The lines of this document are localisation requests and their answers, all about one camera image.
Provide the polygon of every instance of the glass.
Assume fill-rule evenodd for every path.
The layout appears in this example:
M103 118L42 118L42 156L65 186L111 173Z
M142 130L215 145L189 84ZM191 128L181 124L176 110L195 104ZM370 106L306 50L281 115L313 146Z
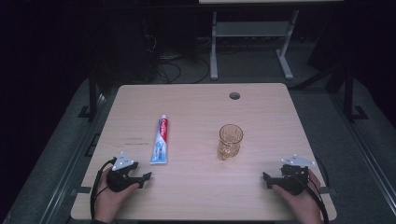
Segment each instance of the glass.
M225 161L227 158L238 154L244 133L234 124L226 124L219 131L218 157Z

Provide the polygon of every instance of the black cloth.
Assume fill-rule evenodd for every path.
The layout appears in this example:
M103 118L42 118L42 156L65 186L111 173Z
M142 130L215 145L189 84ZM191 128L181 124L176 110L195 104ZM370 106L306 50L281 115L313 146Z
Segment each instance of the black cloth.
M343 56L350 55L350 74L367 88L396 128L394 8L395 1L373 1L336 8L308 64L324 71Z
M93 219L90 224L107 224L107 223Z

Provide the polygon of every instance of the metal frame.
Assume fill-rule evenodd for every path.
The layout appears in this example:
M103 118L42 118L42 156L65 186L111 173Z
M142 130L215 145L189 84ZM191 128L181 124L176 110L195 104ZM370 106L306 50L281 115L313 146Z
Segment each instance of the metal frame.
M276 50L286 79L293 79L285 55L289 46L299 10L293 11L289 21L217 21L217 12L213 12L212 50L210 51L210 78L219 79L218 60L216 57L217 37L222 36L283 36L285 42L281 49Z

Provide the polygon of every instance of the white stand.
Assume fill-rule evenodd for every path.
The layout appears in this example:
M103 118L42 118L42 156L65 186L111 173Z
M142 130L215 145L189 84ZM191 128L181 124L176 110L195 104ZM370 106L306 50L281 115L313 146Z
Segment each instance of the white stand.
M117 171L133 164L134 164L134 160L132 160L132 158L126 155L126 153L121 152L120 156L117 158L116 162L114 163L112 170Z
M317 163L315 161L309 161L306 158L297 156L296 154L294 154L292 157L288 159L282 159L280 161L282 161L282 163L284 164L294 165L294 166L309 166L309 167L317 166Z
M210 77L219 78L218 62L216 58L216 38L222 36L283 36L285 42L281 49L276 50L286 79L293 79L285 54L288 49L294 24L299 11L295 10L289 21L217 21L217 12L213 12L212 21L212 50L210 51Z

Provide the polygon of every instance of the hand-mounted device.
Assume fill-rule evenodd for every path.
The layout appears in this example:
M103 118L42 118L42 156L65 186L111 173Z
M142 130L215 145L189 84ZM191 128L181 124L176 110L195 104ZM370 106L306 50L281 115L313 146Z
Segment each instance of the hand-mounted device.
M308 166L317 166L314 161L306 160L294 154L294 156L288 159L281 160L283 164L280 171L283 177L273 178L267 173L262 172L262 177L264 178L267 188L271 189L273 185L278 185L282 189L287 190L292 195L299 195L303 190L306 190L309 195L315 200L320 211L323 215L323 221L325 224L329 223L329 217L326 211L323 200L320 197L318 189L316 189L318 195L308 187L308 181L310 181L308 176Z
M102 176L103 170L107 165L112 164L112 169L108 172L106 176L107 186L113 190L114 192L120 192L124 189L128 188L134 183L139 184L139 188L143 188L145 181L150 180L151 172L141 176L141 177L129 177L129 173L132 170L135 170L139 164L139 162L133 161L129 158L124 152L121 152L118 158L113 158L111 161L107 161L102 168L98 171L96 175L95 182L92 187L91 192L91 217L94 216L95 211L95 201L96 197L106 188L100 189L98 192L98 184L99 180Z
M271 177L265 172L262 172L262 176L267 183L267 188L271 189L273 185L278 185L282 189L287 190L292 195L298 195L304 190L304 186L301 184L308 183L308 167L304 168L300 166L283 165L280 168L283 177Z

